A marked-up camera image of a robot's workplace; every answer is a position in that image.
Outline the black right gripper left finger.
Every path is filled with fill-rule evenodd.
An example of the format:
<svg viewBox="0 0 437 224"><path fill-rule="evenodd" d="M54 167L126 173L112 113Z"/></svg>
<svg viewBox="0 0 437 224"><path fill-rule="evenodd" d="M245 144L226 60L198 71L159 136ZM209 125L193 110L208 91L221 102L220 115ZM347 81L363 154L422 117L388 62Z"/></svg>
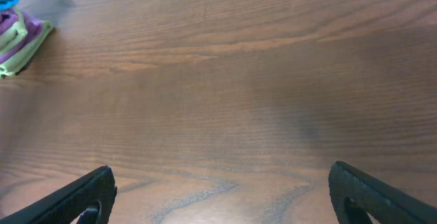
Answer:
<svg viewBox="0 0 437 224"><path fill-rule="evenodd" d="M117 195L112 169L101 166L41 200L1 219L1 224L107 224Z"/></svg>

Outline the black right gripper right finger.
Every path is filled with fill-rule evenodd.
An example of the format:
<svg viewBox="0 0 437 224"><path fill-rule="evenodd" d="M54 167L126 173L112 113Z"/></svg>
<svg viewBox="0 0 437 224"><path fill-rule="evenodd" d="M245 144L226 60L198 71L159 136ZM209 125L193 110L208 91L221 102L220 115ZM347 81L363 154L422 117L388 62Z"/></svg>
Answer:
<svg viewBox="0 0 437 224"><path fill-rule="evenodd" d="M343 162L328 175L330 200L340 224L435 223L436 208Z"/></svg>

